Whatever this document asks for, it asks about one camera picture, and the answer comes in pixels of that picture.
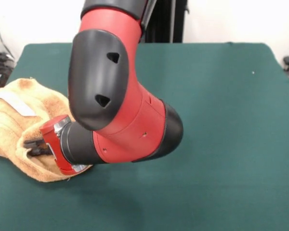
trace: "towel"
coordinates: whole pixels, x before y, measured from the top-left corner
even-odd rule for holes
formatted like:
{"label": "towel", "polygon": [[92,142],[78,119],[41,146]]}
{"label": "towel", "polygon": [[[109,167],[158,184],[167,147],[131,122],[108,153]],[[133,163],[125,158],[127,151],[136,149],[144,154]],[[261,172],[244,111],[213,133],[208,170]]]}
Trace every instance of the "towel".
{"label": "towel", "polygon": [[31,157],[30,149],[23,147],[24,141],[41,138],[39,127],[59,115],[75,121],[68,99],[33,78],[20,78],[0,88],[0,156],[41,182],[73,177],[60,172],[53,155]]}

